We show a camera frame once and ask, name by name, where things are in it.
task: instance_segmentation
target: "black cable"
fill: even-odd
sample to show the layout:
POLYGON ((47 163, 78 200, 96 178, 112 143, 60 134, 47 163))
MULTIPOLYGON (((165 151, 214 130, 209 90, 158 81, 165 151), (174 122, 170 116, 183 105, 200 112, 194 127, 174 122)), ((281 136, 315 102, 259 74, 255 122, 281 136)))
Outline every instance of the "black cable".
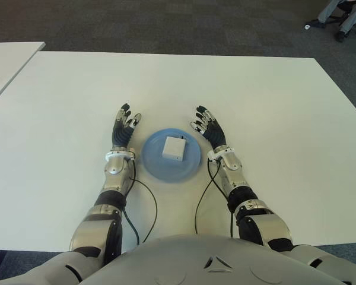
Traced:
POLYGON ((132 190, 133 188, 133 185, 135 184, 135 179, 136 179, 136 164, 135 164, 135 161, 132 160, 132 164, 133 164, 133 178, 132 179, 132 184, 131 184, 131 187, 129 187, 129 190, 127 191, 127 193, 125 194, 125 198, 128 196, 128 194, 130 193, 130 191, 132 190))
POLYGON ((215 186, 218 188, 218 190, 220 191, 220 193, 223 195, 223 197, 228 201, 228 197, 225 195, 225 193, 223 192, 223 190, 219 187, 219 185, 216 183, 215 181, 215 177, 212 177, 211 171, 209 170, 209 159, 207 159, 207 171, 208 171, 208 175, 211 178, 211 181, 214 182, 215 186))
POLYGON ((233 238, 233 214, 231 213, 231 227, 230 227, 231 238, 233 238))
MULTIPOLYGON (((220 191, 220 193, 222 193, 223 197, 228 201, 227 196, 224 194, 223 190, 222 190, 222 189, 219 187, 219 185, 216 183, 215 176, 212 177, 211 171, 210 171, 210 169, 209 169, 209 159, 207 160, 207 171, 208 171, 209 177, 211 178, 211 181, 214 181, 215 186, 218 188, 218 190, 220 191)), ((232 214, 232 213, 231 213, 230 235, 231 235, 231 238, 233 238, 233 214, 232 214)))
POLYGON ((131 220, 129 219, 125 209, 124 209, 124 216, 125 216, 126 220, 128 221, 129 225, 131 226, 132 230, 135 232, 137 245, 140 245, 140 237, 138 236, 138 232, 137 232, 135 226, 132 224, 131 220))
MULTIPOLYGON (((143 185, 145 188, 147 188, 147 190, 149 191, 149 193, 150 193, 150 194, 152 195, 152 197, 153 197, 154 205, 155 205, 155 217, 154 217, 154 221, 153 221, 153 224, 152 224, 151 228, 149 229, 149 232, 148 232, 147 236, 146 236, 145 239, 142 241, 142 243, 144 243, 144 242, 148 239, 150 233, 152 232, 152 230, 153 230, 153 228, 154 228, 155 222, 157 221, 158 206, 157 206, 157 200, 155 199, 155 196, 154 196, 152 190, 150 190, 150 188, 147 187, 146 184, 144 184, 144 183, 141 182, 140 180, 137 180, 137 179, 136 179, 136 164, 135 164, 135 161, 134 161, 134 160, 132 160, 132 164, 133 164, 133 178, 131 178, 131 179, 132 179, 132 184, 131 184, 131 186, 129 187, 129 190, 127 191, 127 193, 125 194, 125 198, 128 196, 128 194, 129 194, 130 191, 132 190, 132 188, 133 188, 133 186, 134 186, 134 184, 135 184, 135 181, 137 181, 138 183, 140 183, 141 185, 143 185)), ((136 239, 137 239, 137 245, 139 245, 139 244, 140 244, 139 234, 138 234, 138 232, 137 232, 137 230, 136 230, 136 227, 135 227, 135 226, 133 225, 133 223, 131 222, 131 220, 130 220, 130 218, 128 217, 128 215, 127 215, 127 213, 126 213, 125 210, 124 210, 124 216, 125 216, 125 219, 128 221, 129 225, 131 226, 132 230, 135 232, 136 239)))
MULTIPOLYGON (((209 160, 207 160, 207 169, 209 170, 209 160)), ((207 184, 207 187, 204 189, 204 191, 203 191, 203 193, 202 193, 202 196, 201 196, 201 198, 199 199, 199 202, 198 202, 198 204, 197 204, 197 206, 196 206, 195 216, 194 216, 194 226, 195 226, 195 233, 196 233, 196 234, 198 234, 198 228, 197 228, 197 226, 196 226, 196 215, 197 215, 197 213, 198 213, 199 205, 201 204, 204 194, 206 194, 206 191, 207 191, 208 187, 209 187, 210 184, 214 181, 214 178, 215 178, 216 175, 218 174, 219 170, 220 170, 220 164, 218 164, 218 169, 217 169, 217 171, 216 171, 214 177, 211 176, 211 181, 207 184)))
MULTIPOLYGON (((128 194, 130 193, 130 191, 132 190, 133 188, 133 185, 135 184, 135 180, 136 180, 136 164, 135 164, 135 161, 132 160, 132 163, 133 163, 133 179, 132 179, 132 184, 131 184, 131 187, 129 187, 129 190, 127 191, 127 193, 125 194, 125 198, 128 196, 128 194)), ((131 222, 130 218, 128 217, 125 209, 124 209, 124 216, 125 216, 125 219, 128 221, 129 225, 131 226, 132 230, 135 232, 135 235, 136 235, 136 240, 137 240, 137 245, 140 244, 140 237, 138 235, 138 232, 136 230, 136 227, 133 225, 133 223, 131 222)))
POLYGON ((155 205, 154 221, 153 221, 153 224, 152 224, 151 228, 149 229, 149 232, 148 232, 147 236, 146 236, 145 239, 142 241, 142 243, 144 243, 144 242, 148 239, 150 233, 152 232, 152 230, 153 230, 153 228, 154 228, 155 222, 157 221, 157 215, 158 215, 157 200, 155 199, 155 196, 154 196, 152 190, 150 190, 150 188, 147 187, 146 184, 144 184, 143 182, 141 182, 140 180, 137 180, 137 179, 135 179, 134 181, 137 181, 138 183, 140 183, 141 185, 143 185, 145 188, 147 188, 147 190, 149 191, 150 195, 152 195, 152 197, 153 197, 154 205, 155 205))

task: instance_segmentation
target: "white tabletop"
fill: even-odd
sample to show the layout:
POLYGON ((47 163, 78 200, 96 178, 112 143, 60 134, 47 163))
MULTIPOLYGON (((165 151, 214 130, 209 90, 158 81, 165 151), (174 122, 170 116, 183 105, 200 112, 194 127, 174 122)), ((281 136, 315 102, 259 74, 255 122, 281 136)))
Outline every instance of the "white tabletop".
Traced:
MULTIPOLYGON (((202 150, 198 173, 184 183, 160 182, 137 160, 158 201, 151 239, 194 233, 210 145, 189 122, 204 105, 294 244, 356 242, 356 109, 314 59, 38 52, 0 96, 0 249, 68 249, 104 182, 125 102, 143 115, 129 145, 137 154, 164 128, 193 134, 202 150)), ((142 239, 154 204, 139 185, 127 212, 142 239)), ((212 186, 199 232, 228 236, 229 218, 212 186)), ((135 238, 125 220, 123 228, 128 250, 135 238)))
POLYGON ((43 42, 0 43, 0 94, 28 60, 44 46, 43 42))

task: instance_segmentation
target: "chair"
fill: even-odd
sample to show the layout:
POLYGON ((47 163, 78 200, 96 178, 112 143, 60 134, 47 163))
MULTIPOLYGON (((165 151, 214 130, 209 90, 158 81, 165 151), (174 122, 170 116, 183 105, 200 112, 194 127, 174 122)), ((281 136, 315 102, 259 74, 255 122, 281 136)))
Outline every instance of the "chair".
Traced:
MULTIPOLYGON (((330 18, 333 20, 329 20, 326 23, 327 24, 339 23, 339 26, 340 26, 348 18, 349 14, 352 12, 353 6, 355 4, 356 4, 356 1, 346 1, 346 2, 338 4, 338 8, 340 10, 344 11, 344 14, 341 17, 330 16, 330 18)), ((352 29, 355 29, 355 34, 356 34, 356 24, 353 25, 352 29)))

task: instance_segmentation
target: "blue plastic plate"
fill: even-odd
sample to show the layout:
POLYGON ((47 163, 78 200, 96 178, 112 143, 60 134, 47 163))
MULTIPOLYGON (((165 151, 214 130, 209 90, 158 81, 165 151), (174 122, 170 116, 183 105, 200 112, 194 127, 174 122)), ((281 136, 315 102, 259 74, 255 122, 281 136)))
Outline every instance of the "blue plastic plate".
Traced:
POLYGON ((165 182, 179 182, 193 175, 201 162, 201 148, 187 132, 180 129, 162 129, 152 134, 142 148, 142 163, 147 171, 165 182), (166 137, 186 140, 183 161, 162 157, 166 137))

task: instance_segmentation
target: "white box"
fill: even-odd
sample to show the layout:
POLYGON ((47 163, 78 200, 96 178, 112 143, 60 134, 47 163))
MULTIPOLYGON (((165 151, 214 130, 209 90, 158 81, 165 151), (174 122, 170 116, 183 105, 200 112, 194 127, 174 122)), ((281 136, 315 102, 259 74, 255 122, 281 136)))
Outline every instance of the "white box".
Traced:
POLYGON ((166 159, 182 161, 185 152, 186 140, 183 138, 166 137, 162 156, 166 159))

